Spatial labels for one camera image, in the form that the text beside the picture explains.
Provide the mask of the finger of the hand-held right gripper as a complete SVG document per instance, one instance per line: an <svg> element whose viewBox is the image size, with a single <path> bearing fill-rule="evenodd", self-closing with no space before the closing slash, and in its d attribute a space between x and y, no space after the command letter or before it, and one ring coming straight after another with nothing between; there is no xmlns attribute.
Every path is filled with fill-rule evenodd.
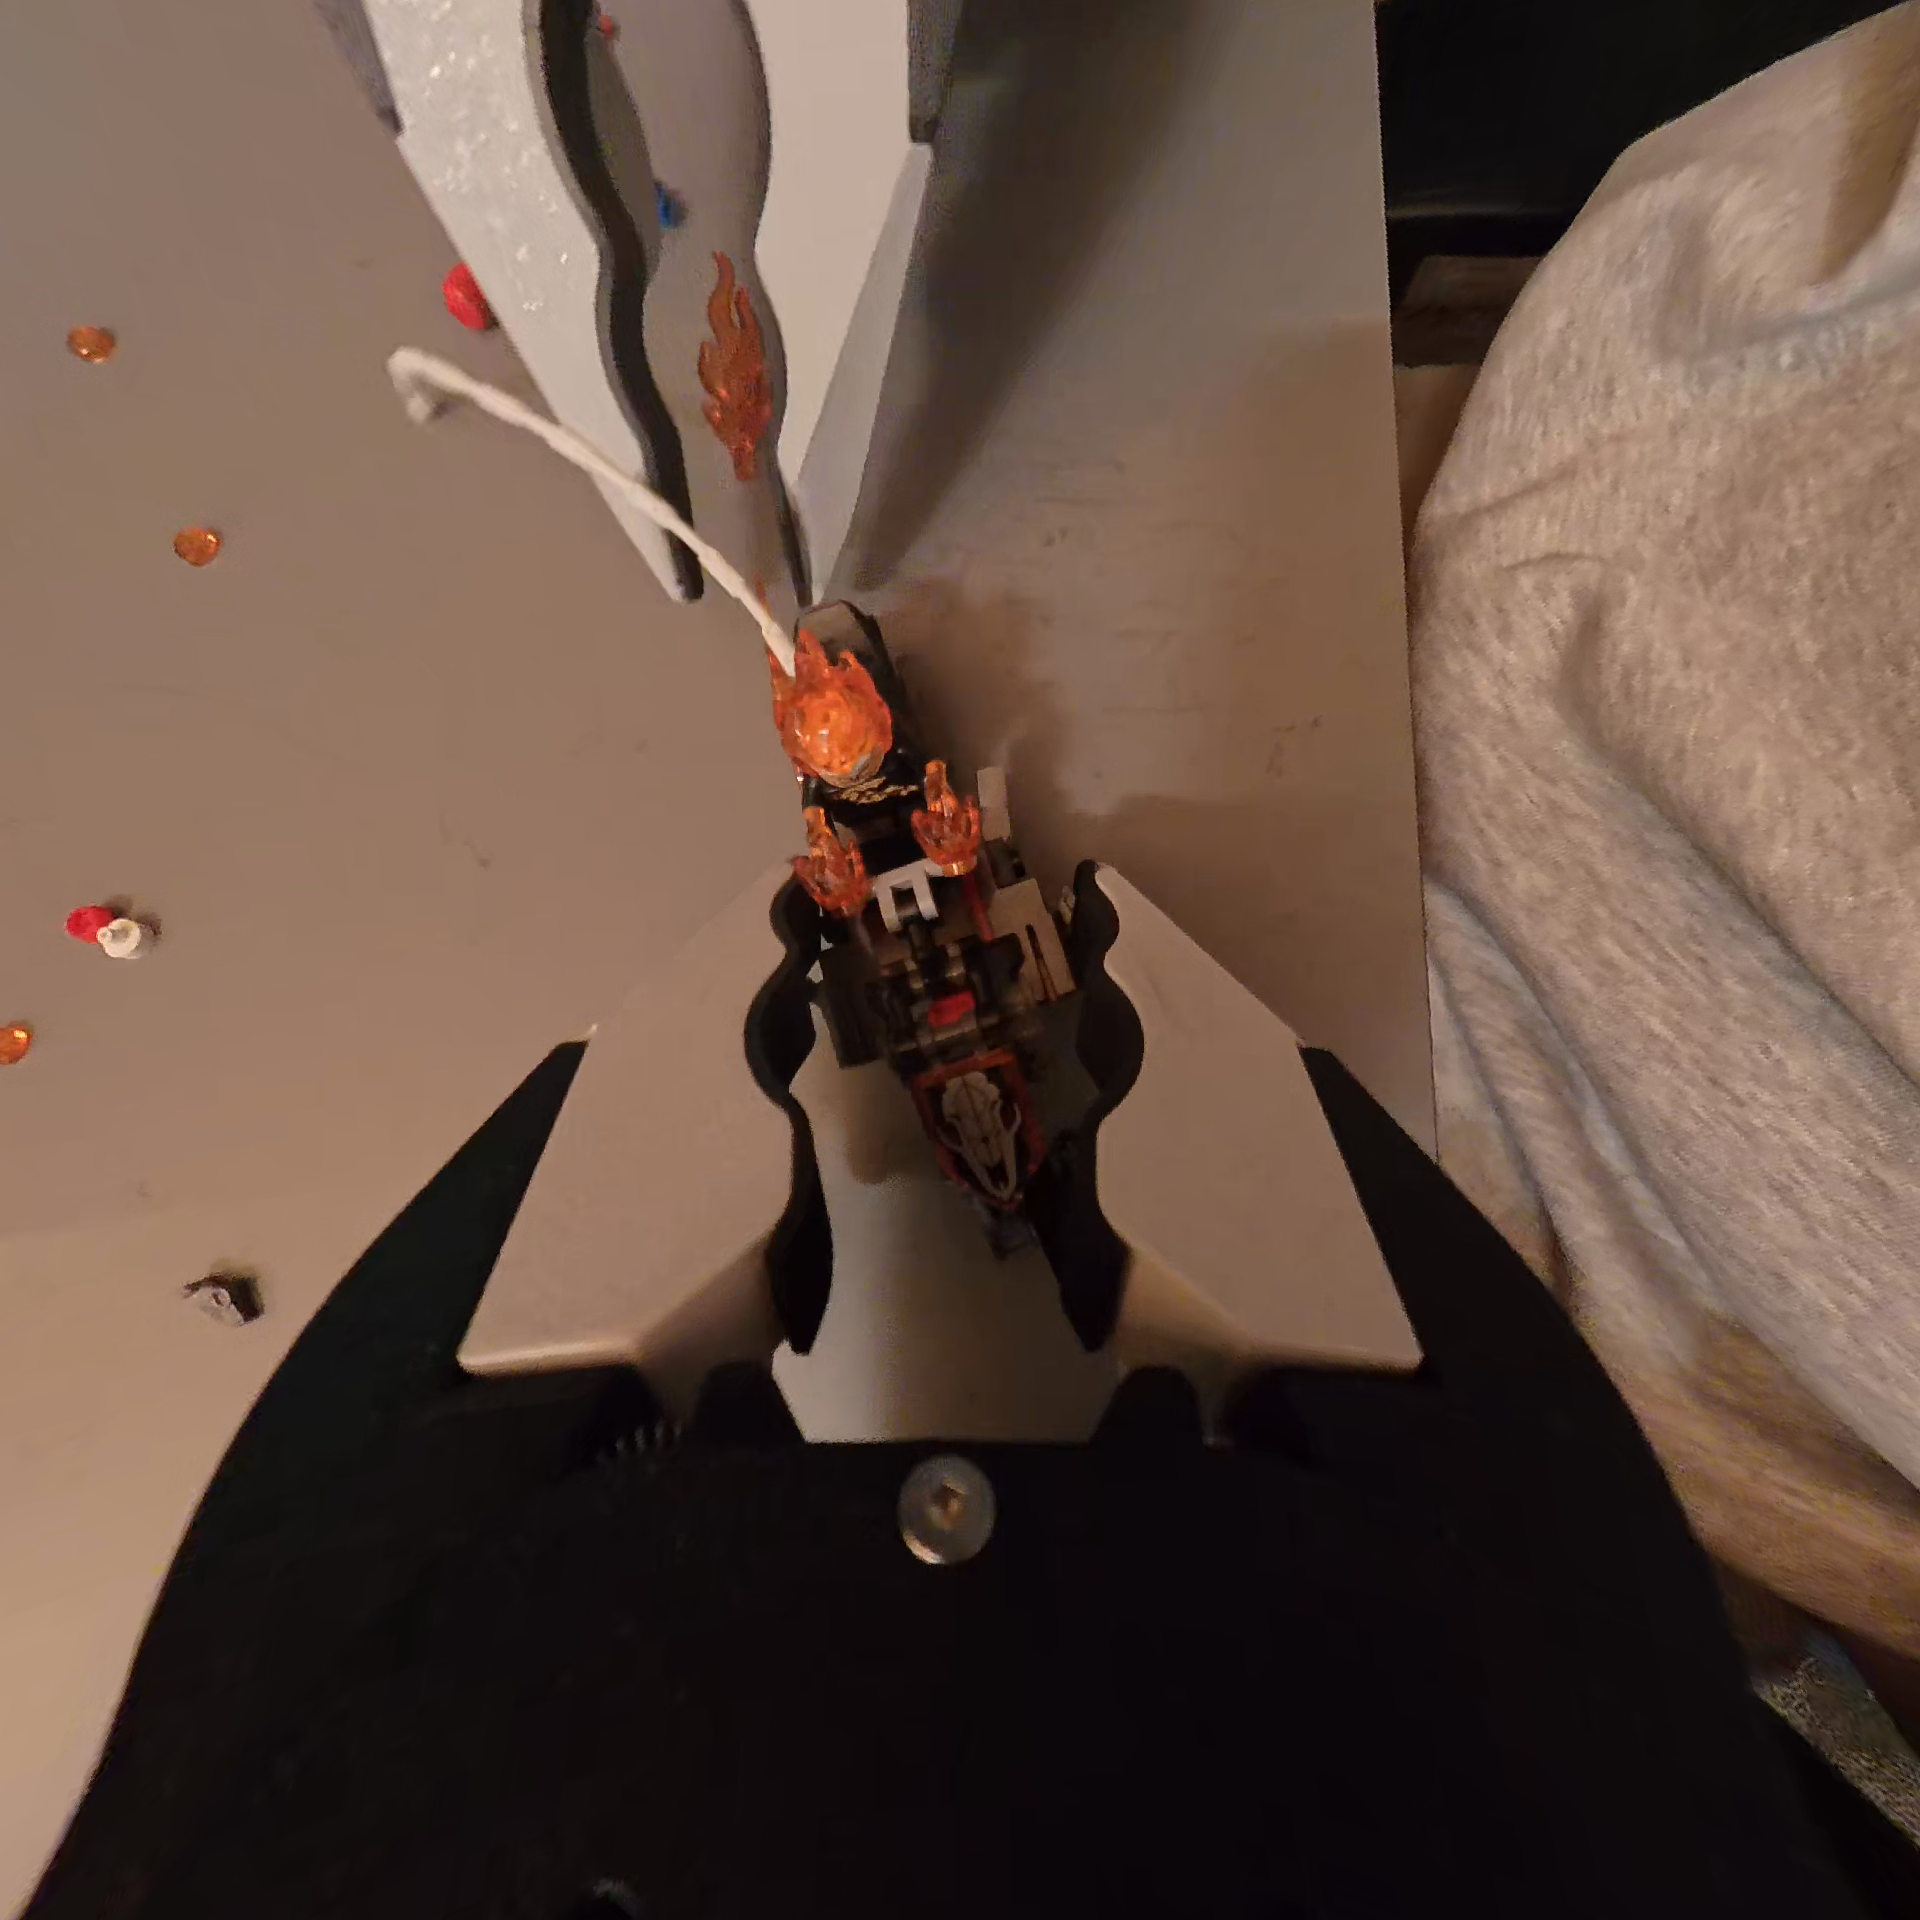
<svg viewBox="0 0 1920 1920"><path fill-rule="evenodd" d="M957 3L749 3L768 115L754 235L784 354L778 465L821 601L848 547L952 68Z"/></svg>
<svg viewBox="0 0 1920 1920"><path fill-rule="evenodd" d="M645 356L632 107L607 159L591 97L618 68L594 6L371 3L367 94L549 415L683 520L680 440Z"/></svg>

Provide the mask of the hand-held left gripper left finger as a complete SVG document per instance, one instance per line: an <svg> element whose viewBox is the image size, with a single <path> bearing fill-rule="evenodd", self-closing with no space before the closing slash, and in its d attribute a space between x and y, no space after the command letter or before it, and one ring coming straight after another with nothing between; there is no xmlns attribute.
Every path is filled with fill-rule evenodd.
<svg viewBox="0 0 1920 1920"><path fill-rule="evenodd" d="M816 904L765 874L653 961L583 1049L460 1350L469 1377L630 1369L668 1420L804 1354L832 1227L794 1082Z"/></svg>

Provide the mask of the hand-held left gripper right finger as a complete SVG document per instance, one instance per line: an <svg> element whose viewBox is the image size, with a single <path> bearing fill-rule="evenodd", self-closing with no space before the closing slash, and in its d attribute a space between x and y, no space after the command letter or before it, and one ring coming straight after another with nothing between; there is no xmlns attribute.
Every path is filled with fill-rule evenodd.
<svg viewBox="0 0 1920 1920"><path fill-rule="evenodd" d="M1221 1417L1288 1367L1411 1377L1424 1352L1292 1026L1107 862L1072 879L1072 1056L1044 1260L1087 1354Z"/></svg>

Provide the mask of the black lego motorcycle with rider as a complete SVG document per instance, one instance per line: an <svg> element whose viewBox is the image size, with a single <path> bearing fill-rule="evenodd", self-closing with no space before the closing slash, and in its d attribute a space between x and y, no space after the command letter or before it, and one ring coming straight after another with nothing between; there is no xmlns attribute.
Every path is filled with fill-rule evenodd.
<svg viewBox="0 0 1920 1920"><path fill-rule="evenodd" d="M806 608L791 658L768 666L834 1056L890 1067L996 1258L1038 1247L1034 1202L1066 1134L1048 1087L1066 1023L1052 1010L1076 979L1005 772L952 779L878 619L846 600Z"/></svg>

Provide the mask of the person's grey hoodie torso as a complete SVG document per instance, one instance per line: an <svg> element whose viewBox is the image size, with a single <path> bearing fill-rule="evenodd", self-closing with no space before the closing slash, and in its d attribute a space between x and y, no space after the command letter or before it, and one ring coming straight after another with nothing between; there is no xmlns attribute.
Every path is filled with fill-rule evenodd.
<svg viewBox="0 0 1920 1920"><path fill-rule="evenodd" d="M1412 538L1435 1026L1644 1392L1915 1482L1915 6L1646 135Z"/></svg>

